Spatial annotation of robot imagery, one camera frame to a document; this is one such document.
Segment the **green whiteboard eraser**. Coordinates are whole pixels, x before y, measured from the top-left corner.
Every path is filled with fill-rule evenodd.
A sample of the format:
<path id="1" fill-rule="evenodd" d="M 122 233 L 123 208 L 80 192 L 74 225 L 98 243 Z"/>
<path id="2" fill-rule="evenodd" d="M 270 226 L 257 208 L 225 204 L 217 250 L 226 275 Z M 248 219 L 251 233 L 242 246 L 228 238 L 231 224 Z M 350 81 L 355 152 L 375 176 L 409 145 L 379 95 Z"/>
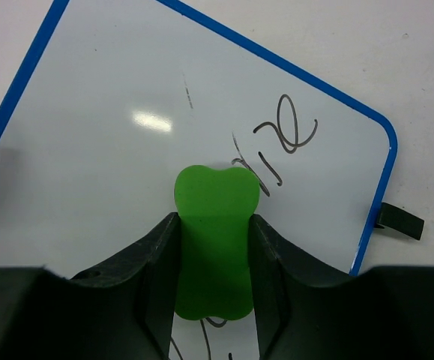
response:
<path id="1" fill-rule="evenodd" d="M 175 312 L 185 320 L 239 320 L 253 309 L 248 229 L 259 181 L 245 168 L 183 169 L 174 189 L 181 220 Z"/>

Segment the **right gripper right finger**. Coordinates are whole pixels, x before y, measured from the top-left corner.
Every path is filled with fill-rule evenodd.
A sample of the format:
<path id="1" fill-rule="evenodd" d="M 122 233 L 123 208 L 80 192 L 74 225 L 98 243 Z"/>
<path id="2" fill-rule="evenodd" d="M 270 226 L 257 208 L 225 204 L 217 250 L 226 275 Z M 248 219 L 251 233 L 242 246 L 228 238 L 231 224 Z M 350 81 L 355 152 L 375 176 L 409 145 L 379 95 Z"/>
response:
<path id="1" fill-rule="evenodd" d="M 348 282 L 349 274 L 292 244 L 258 214 L 249 222 L 248 263 L 261 359 L 347 356 L 321 291 Z"/>

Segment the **blue framed whiteboard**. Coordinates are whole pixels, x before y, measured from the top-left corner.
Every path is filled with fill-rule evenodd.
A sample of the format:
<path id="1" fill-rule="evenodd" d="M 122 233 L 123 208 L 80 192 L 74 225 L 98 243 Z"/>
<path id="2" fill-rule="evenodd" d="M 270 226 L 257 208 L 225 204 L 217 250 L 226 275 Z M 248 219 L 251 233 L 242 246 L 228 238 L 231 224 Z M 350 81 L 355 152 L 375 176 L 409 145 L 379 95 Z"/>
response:
<path id="1" fill-rule="evenodd" d="M 382 114 L 183 2 L 54 1 L 0 106 L 0 359 L 83 359 L 72 278 L 178 215 L 194 165 L 251 171 L 253 215 L 349 274 L 321 291 L 343 359 L 417 356 L 387 286 L 409 269 L 360 271 L 397 148 Z M 179 355 L 261 359 L 254 306 L 174 309 Z"/>

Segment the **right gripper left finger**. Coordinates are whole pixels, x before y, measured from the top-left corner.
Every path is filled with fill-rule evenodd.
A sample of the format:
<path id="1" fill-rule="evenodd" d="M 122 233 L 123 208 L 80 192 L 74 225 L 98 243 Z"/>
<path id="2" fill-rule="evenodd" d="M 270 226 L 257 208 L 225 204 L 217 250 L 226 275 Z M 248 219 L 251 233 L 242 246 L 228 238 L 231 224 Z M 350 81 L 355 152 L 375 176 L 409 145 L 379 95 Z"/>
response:
<path id="1" fill-rule="evenodd" d="M 81 359 L 167 359 L 180 269 L 180 219 L 72 278 L 82 301 Z"/>

